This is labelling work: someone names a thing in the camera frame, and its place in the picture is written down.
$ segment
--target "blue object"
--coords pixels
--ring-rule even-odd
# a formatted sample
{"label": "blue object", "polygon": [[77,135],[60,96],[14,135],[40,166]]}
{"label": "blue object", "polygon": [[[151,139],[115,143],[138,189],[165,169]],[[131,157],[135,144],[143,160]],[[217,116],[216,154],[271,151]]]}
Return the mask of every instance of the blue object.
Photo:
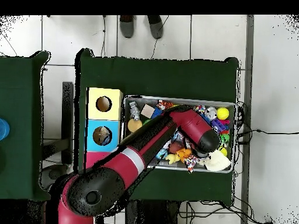
{"label": "blue object", "polygon": [[157,153],[156,158],[159,159],[159,160],[161,160],[161,159],[167,157],[167,155],[168,155],[168,153],[167,153],[167,149],[163,149],[163,148],[162,148],[162,149]]}
{"label": "blue object", "polygon": [[158,107],[156,107],[156,108],[155,108],[155,111],[154,111],[153,114],[152,114],[151,119],[155,118],[156,116],[161,115],[162,112],[163,112],[163,111],[162,111],[161,109],[159,109]]}
{"label": "blue object", "polygon": [[217,118],[212,121],[212,126],[217,130],[217,132],[225,131],[227,128],[226,126],[221,123]]}
{"label": "blue object", "polygon": [[[105,139],[102,145],[98,145],[93,140],[93,132],[97,127],[107,127],[111,133],[111,141],[108,143],[108,139]],[[119,144],[119,130],[120,130],[120,121],[108,121],[108,120],[88,120],[87,128],[87,151],[94,152],[111,152]]]}
{"label": "blue object", "polygon": [[9,130],[9,124],[0,118],[0,140],[3,140],[8,136]]}
{"label": "blue object", "polygon": [[202,113],[199,114],[208,124],[211,124],[211,120],[208,119],[208,117]]}

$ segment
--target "yellow ball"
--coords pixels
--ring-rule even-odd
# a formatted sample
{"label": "yellow ball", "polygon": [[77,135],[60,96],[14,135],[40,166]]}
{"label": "yellow ball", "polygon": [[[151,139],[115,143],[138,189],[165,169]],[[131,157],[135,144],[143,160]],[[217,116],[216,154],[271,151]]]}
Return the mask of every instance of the yellow ball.
{"label": "yellow ball", "polygon": [[221,152],[224,156],[227,156],[227,149],[222,148],[222,149],[220,149],[220,152]]}
{"label": "yellow ball", "polygon": [[219,120],[226,120],[229,114],[230,114],[230,112],[225,107],[219,107],[217,109],[217,118]]}

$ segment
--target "blue box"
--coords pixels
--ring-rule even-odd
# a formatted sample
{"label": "blue box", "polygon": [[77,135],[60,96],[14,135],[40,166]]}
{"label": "blue box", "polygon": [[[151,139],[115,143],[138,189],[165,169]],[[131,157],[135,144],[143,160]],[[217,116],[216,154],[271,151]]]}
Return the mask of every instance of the blue box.
{"label": "blue box", "polygon": [[[107,145],[98,145],[93,140],[93,132],[97,127],[106,127],[112,133],[111,141]],[[111,152],[119,144],[120,121],[88,120],[87,151]]]}

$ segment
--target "box with hole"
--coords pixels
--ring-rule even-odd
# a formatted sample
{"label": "box with hole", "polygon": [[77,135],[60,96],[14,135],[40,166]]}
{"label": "box with hole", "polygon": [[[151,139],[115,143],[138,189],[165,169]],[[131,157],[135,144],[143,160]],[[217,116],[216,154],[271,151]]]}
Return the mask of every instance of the box with hole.
{"label": "box with hole", "polygon": [[122,98],[118,89],[88,88],[88,119],[120,120]]}
{"label": "box with hole", "polygon": [[120,121],[88,120],[87,151],[111,152],[119,144]]}

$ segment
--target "yellow box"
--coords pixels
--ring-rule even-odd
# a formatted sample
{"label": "yellow box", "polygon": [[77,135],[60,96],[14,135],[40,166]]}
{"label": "yellow box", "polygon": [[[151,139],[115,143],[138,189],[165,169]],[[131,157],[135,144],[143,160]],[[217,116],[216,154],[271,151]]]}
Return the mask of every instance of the yellow box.
{"label": "yellow box", "polygon": [[90,120],[120,120],[123,93],[118,89],[90,87],[88,116]]}

